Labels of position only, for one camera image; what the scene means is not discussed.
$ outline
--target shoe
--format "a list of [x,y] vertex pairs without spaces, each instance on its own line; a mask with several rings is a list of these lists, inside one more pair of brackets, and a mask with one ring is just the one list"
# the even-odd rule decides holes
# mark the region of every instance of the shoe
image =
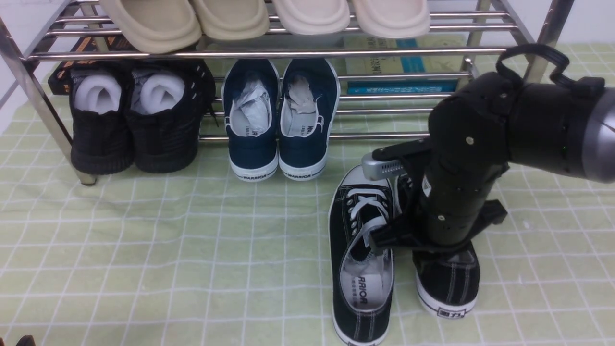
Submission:
[[[395,208],[404,210],[407,188],[412,184],[407,175],[395,181]],[[465,317],[476,304],[480,266],[472,243],[451,254],[412,253],[416,267],[416,286],[423,307],[433,315],[456,320]]]
[[280,168],[292,180],[318,177],[327,163],[339,80],[325,59],[294,59],[282,81]]
[[252,39],[267,33],[263,0],[190,0],[205,35],[219,40]]
[[125,116],[135,139],[135,165],[171,173],[192,163],[204,113],[211,113],[215,82],[202,59],[141,62],[132,68]]
[[339,184],[329,208],[333,274],[333,325],[348,345],[378,345],[389,328],[393,294],[393,254],[376,255],[371,231],[393,218],[388,180],[370,181],[361,166]]
[[260,182],[277,170],[279,81],[269,60],[238,60],[222,84],[229,160],[232,171],[243,181]]
[[127,169],[134,161],[135,150],[123,115],[129,94],[125,72],[111,62],[74,66],[68,71],[73,167],[93,175]]
[[272,0],[282,26],[293,34],[339,33],[350,24],[346,0]]
[[415,38],[429,32],[427,0],[352,0],[359,27],[378,38]]
[[195,44],[202,36],[188,0],[101,0],[100,7],[142,52],[174,52]]

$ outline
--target floor mat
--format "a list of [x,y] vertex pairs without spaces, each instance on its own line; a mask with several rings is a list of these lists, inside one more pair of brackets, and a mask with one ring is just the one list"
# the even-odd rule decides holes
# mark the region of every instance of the floor mat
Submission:
[[[561,49],[572,78],[615,84],[613,45]],[[478,67],[495,61],[479,58]],[[523,58],[509,64],[521,69]],[[231,65],[210,64],[217,76]],[[70,128],[68,100],[52,101]],[[333,127],[427,123],[344,115]],[[224,129],[206,119],[203,131]],[[84,187],[24,105],[0,135],[0,336],[8,346],[25,334],[45,346],[341,345],[327,209],[347,170],[389,143],[332,141],[323,175],[308,182],[281,172],[241,182],[227,148],[208,143],[184,171],[132,168]],[[445,321],[425,312],[410,254],[398,251],[383,345],[612,345],[615,187],[512,166],[492,197],[510,216],[475,240],[482,286],[472,314]]]

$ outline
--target blue sneaker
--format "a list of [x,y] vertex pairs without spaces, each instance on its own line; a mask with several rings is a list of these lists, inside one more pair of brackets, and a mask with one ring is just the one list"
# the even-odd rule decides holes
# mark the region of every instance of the blue sneaker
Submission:
[[339,80],[325,59],[294,59],[282,81],[280,168],[292,180],[318,177],[327,163]]
[[222,84],[229,159],[241,180],[259,182],[277,170],[279,81],[269,60],[238,60]]

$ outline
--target gray metal part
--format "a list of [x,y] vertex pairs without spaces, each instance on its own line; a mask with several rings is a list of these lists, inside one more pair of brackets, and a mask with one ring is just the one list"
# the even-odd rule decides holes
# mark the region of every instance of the gray metal part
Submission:
[[596,104],[583,143],[585,176],[601,183],[615,182],[615,89],[608,88]]
[[399,160],[378,161],[372,157],[371,153],[363,156],[361,167],[365,178],[372,181],[393,178],[405,173]]

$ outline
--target box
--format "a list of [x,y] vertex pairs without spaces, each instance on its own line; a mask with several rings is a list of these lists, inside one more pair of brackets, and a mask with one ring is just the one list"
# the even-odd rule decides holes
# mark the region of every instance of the box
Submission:
[[[462,34],[430,34],[416,39],[381,39],[370,36],[347,36],[347,49],[393,49],[415,47],[462,47],[466,37]],[[347,58],[348,74],[402,74],[459,72],[462,56],[406,56]],[[396,81],[349,81],[349,95],[417,94],[426,92],[453,92],[457,79],[406,79]]]
[[[105,37],[109,50],[136,50],[123,36]],[[80,38],[71,52],[96,52],[96,42],[92,37]],[[94,60],[78,60],[73,62],[61,62],[51,74],[47,83],[53,95],[68,95],[70,94],[70,85],[66,79],[66,68],[73,65],[88,65]]]

